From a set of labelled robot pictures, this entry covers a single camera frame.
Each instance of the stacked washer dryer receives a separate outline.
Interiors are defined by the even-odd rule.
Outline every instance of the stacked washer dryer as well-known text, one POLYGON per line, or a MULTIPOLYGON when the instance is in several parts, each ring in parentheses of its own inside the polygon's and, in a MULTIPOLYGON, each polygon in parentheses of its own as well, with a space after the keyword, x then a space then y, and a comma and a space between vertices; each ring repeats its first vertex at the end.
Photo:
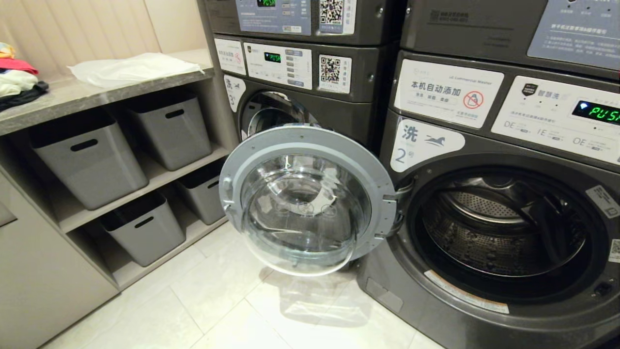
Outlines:
POLYGON ((312 123, 378 151, 404 0, 206 0, 242 140, 312 123))

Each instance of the red cloth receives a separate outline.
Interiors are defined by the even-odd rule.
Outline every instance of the red cloth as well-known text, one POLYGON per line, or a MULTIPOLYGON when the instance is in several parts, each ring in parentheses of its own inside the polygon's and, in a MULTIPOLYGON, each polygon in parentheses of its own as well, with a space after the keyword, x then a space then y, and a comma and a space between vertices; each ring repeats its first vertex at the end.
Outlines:
POLYGON ((30 74, 38 74, 38 70, 36 70, 28 62, 22 60, 14 60, 12 58, 0 58, 0 69, 23 70, 30 74))

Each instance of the floor tile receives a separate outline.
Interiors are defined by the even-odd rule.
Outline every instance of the floor tile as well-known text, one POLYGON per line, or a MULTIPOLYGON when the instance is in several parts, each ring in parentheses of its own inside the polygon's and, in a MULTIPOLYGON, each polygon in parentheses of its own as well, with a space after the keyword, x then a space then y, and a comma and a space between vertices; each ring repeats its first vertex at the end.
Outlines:
POLYGON ((274 271, 246 299, 289 345, 297 347, 354 277, 337 272, 302 278, 274 271))
POLYGON ((188 349, 202 335, 181 302, 167 288, 85 349, 188 349))
POLYGON ((271 326, 242 300, 192 349, 290 349, 271 326))
POLYGON ((421 332, 415 334, 414 340, 409 345, 409 349, 444 349, 441 345, 433 342, 421 332))
POLYGON ((193 246, 200 250, 204 256, 209 257, 224 246, 241 240, 241 234, 230 222, 220 225, 216 230, 203 237, 193 246))
POLYGON ((83 348, 203 260, 205 257, 195 247, 188 247, 41 349, 83 348))
POLYGON ((407 349, 416 333, 353 281, 314 328, 310 339, 295 349, 407 349))
POLYGON ((241 241, 225 245, 172 284, 205 333, 272 272, 241 241))

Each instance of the bin handle hole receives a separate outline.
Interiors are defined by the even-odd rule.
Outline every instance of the bin handle hole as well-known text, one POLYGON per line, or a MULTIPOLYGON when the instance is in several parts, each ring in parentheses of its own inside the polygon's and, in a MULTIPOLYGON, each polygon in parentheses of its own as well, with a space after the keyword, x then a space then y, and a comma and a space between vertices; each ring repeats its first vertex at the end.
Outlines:
POLYGON ((87 140, 86 142, 82 142, 82 143, 79 143, 79 144, 72 145, 70 149, 71 149, 72 152, 79 152, 80 150, 84 150, 86 148, 94 147, 95 145, 97 145, 97 143, 99 143, 98 140, 91 139, 91 140, 87 140))
POLYGON ((178 111, 174 111, 174 112, 169 112, 166 114, 166 119, 172 119, 173 117, 183 115, 184 113, 185 113, 185 110, 183 109, 179 109, 178 111))
POLYGON ((138 229, 141 226, 143 226, 144 224, 147 224, 148 222, 152 221, 153 217, 148 217, 147 219, 143 220, 142 222, 136 224, 136 226, 134 228, 138 229))

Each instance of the white cloth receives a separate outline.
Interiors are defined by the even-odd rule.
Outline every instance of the white cloth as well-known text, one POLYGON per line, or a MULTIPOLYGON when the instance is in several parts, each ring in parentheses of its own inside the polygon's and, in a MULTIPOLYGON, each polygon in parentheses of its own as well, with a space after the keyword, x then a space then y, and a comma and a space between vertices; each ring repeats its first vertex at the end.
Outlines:
POLYGON ((114 88, 137 81, 202 71, 198 64, 188 63, 163 53, 143 53, 124 60, 85 61, 68 68, 78 80, 102 88, 114 88))
POLYGON ((15 96, 35 86, 36 76, 21 70, 7 70, 0 73, 0 97, 15 96))

